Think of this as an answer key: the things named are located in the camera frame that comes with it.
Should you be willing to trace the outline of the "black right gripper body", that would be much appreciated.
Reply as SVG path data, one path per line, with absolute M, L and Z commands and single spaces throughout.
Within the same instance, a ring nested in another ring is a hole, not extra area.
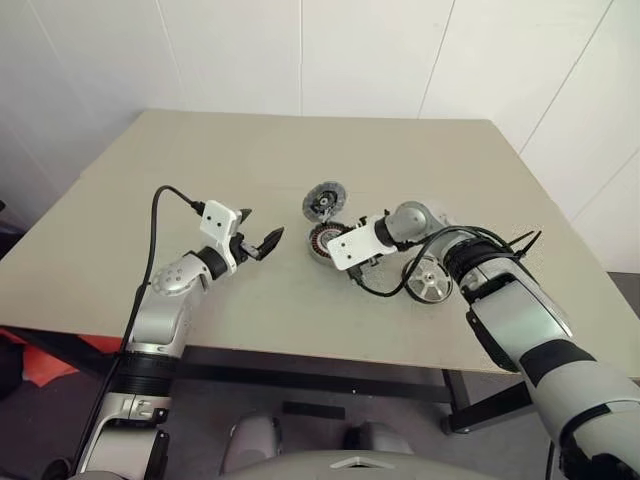
M 369 285 L 366 283 L 365 273 L 379 264 L 380 256 L 374 256 L 347 269 L 348 277 L 360 288 L 366 290 Z

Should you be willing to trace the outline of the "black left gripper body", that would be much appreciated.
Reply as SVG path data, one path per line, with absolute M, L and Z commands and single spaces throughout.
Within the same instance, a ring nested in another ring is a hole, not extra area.
M 245 236 L 237 232 L 230 240 L 230 251 L 236 263 L 244 263 L 249 258 L 260 261 L 261 253 L 257 247 L 245 242 Z

